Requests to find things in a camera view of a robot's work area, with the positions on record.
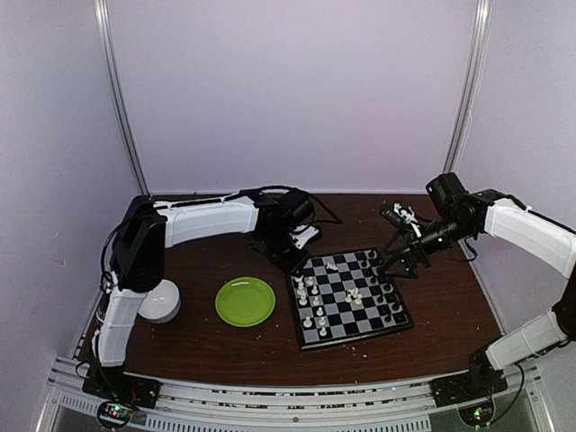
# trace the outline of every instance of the wooden table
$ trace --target wooden table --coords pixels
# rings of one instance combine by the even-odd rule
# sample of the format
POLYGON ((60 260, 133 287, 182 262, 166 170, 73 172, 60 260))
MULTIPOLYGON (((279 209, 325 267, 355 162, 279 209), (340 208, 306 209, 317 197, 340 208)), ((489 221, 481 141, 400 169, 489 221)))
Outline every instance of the wooden table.
MULTIPOLYGON (((314 254, 381 246, 392 227, 377 212, 384 198, 436 212, 425 195, 322 195, 344 225, 325 225, 314 254)), ((249 235, 205 238, 166 250, 166 276, 182 309, 165 325, 138 318, 128 347, 128 372, 207 383, 319 385, 369 383, 464 369, 470 353, 500 335, 466 263, 432 257, 418 280, 398 279, 415 328, 365 341, 302 352, 283 273, 247 248, 249 235), (214 309, 227 281, 261 278, 274 288, 273 315, 254 328, 233 328, 214 309)), ((464 257, 459 247, 448 252, 464 257)))

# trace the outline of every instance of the green plate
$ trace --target green plate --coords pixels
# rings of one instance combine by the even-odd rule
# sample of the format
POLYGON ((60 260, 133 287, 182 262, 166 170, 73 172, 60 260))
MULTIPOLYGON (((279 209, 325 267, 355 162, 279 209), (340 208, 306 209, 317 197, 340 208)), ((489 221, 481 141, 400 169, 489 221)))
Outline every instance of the green plate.
POLYGON ((220 318, 235 327, 252 327, 265 321, 274 310, 276 296, 266 282, 240 277, 226 283, 216 295, 220 318))

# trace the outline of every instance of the cable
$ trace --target cable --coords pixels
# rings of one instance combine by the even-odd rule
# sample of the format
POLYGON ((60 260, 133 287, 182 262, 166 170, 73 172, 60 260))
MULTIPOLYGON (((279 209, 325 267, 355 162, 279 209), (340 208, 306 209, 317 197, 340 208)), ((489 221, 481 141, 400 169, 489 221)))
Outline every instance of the cable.
POLYGON ((444 257, 448 261, 454 261, 455 263, 471 263, 472 261, 475 261, 476 258, 478 257, 478 252, 476 251, 476 249, 474 249, 472 246, 470 246, 470 243, 468 243, 468 238, 465 238, 463 240, 463 242, 466 245, 466 248, 472 253, 472 258, 464 258, 464 259, 451 258, 450 256, 446 255, 445 250, 442 251, 442 257, 444 257))
POLYGON ((330 217, 332 218, 331 220, 323 220, 323 219, 316 219, 313 220, 310 225, 312 223, 334 223, 336 225, 341 225, 342 223, 344 223, 339 217, 338 215, 332 210, 330 209, 318 196, 314 195, 313 193, 307 192, 307 191, 303 191, 302 189, 298 189, 297 187, 291 187, 291 186, 284 186, 284 185, 271 185, 271 186, 263 186, 257 189, 260 192, 263 191, 296 191, 296 192, 302 192, 303 194, 306 194, 307 196, 309 196, 313 201, 315 201, 316 203, 318 203, 318 205, 320 207, 322 207, 322 209, 324 209, 324 211, 330 215, 330 217))
POLYGON ((520 397, 520 394, 522 393, 522 391, 524 390, 524 382, 526 381, 526 374, 524 373, 524 369, 522 368, 522 366, 520 364, 517 364, 516 367, 520 370, 520 374, 522 375, 522 379, 520 381, 520 388, 518 388, 518 391, 516 393, 516 396, 514 396, 514 399, 512 400, 512 402, 506 407, 506 409, 504 409, 499 416, 497 416, 494 420, 491 420, 490 422, 488 422, 489 426, 492 426, 494 423, 496 423, 497 421, 500 421, 514 406, 514 404, 516 403, 516 401, 518 400, 518 398, 520 397))
POLYGON ((508 194, 508 195, 504 195, 504 198, 508 198, 508 199, 512 200, 512 202, 514 202, 514 204, 517 205, 518 207, 520 207, 522 210, 524 210, 524 211, 527 210, 528 213, 532 213, 540 219, 544 219, 545 221, 550 222, 553 225, 556 225, 557 227, 562 228, 563 230, 567 230, 571 234, 576 234, 576 230, 574 230, 570 227, 567 227, 563 223, 560 223, 554 219, 550 219, 549 217, 544 216, 543 214, 540 214, 537 211, 529 210, 528 207, 523 202, 521 202, 516 196, 514 196, 512 194, 508 194))
POLYGON ((101 272, 101 276, 100 276, 100 291, 102 291, 103 293, 105 292, 104 289, 104 283, 107 282, 109 284, 111 284, 113 282, 112 279, 112 275, 110 274, 109 271, 106 270, 106 264, 105 264, 105 260, 106 260, 106 251, 108 250, 108 245, 110 245, 110 242, 114 239, 114 237, 116 236, 116 234, 118 234, 118 231, 120 231, 122 228, 124 228, 125 226, 127 226, 128 224, 141 219, 145 216, 148 216, 150 214, 155 213, 156 210, 151 210, 151 211, 144 211, 142 213, 136 214, 128 219, 123 220, 120 224, 118 224, 108 235, 108 237, 106 238, 106 241, 104 242, 104 245, 102 247, 102 253, 100 254, 100 272, 101 272))
POLYGON ((79 376, 80 378, 82 378, 84 381, 87 380, 88 377, 85 376, 85 375, 81 375, 80 372, 78 371, 78 369, 79 369, 80 367, 82 367, 83 365, 85 365, 86 363, 88 363, 88 361, 87 361, 87 360, 84 360, 83 362, 78 363, 78 364, 76 365, 76 367, 74 368, 74 370, 76 371, 76 375, 78 375, 78 376, 79 376))

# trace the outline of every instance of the white robotic arm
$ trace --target white robotic arm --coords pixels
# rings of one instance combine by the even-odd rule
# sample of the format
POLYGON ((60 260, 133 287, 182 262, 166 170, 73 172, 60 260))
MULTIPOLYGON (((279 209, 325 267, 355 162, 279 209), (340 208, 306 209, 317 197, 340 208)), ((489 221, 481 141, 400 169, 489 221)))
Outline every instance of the white robotic arm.
POLYGON ((440 218, 418 231, 396 218, 400 216, 397 211, 382 207, 381 215, 399 228, 396 237, 403 236, 405 247, 389 254, 381 274, 418 277, 416 266, 430 266, 431 254, 486 233, 523 248, 570 278, 563 297, 551 310, 474 353, 467 373, 431 383, 436 404, 444 406, 485 396, 492 387, 505 389, 503 369, 576 339, 576 232, 533 212, 512 195, 494 190, 468 193, 454 173, 440 175, 427 185, 427 191, 440 218), (392 273, 397 263, 406 272, 392 273))
POLYGON ((256 189, 192 201, 135 198, 112 245, 111 270, 103 284, 106 295, 98 314, 101 325, 92 340, 88 383, 92 385, 85 386, 85 391, 122 392, 126 346, 140 305, 163 280, 165 248, 220 234, 252 233, 262 255, 284 271, 292 271, 310 255, 306 244, 321 234, 311 223, 302 225, 315 215, 310 198, 295 188, 280 196, 256 189))

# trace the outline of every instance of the white wall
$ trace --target white wall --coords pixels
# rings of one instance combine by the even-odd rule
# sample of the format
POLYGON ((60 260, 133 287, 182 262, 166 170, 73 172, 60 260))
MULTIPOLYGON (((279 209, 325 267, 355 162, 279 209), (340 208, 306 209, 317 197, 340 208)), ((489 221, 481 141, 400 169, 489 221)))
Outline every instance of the white wall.
POLYGON ((2 2, 0 64, 0 430, 20 432, 77 342, 99 250, 137 188, 91 0, 2 2))
POLYGON ((153 192, 417 192, 442 170, 475 0, 111 0, 153 192))
MULTIPOLYGON (((486 65, 459 175, 576 227, 576 3, 495 2, 486 65)), ((478 266, 506 330, 549 310, 566 282, 527 253, 479 241, 478 266)), ((541 359, 564 432, 574 430, 576 346, 541 359)))

